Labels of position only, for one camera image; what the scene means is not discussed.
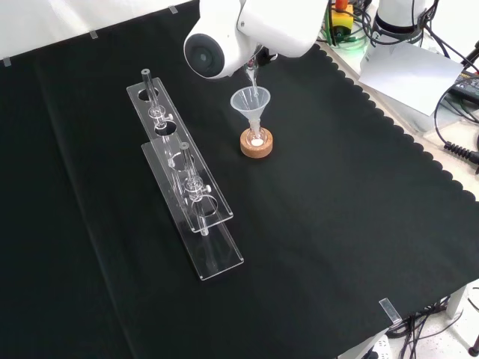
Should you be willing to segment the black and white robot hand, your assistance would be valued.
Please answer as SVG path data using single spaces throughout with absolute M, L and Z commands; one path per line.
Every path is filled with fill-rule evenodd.
M 257 64 L 259 67 L 266 66 L 272 61 L 275 61 L 278 57 L 278 53 L 271 51 L 263 46 L 256 54 Z

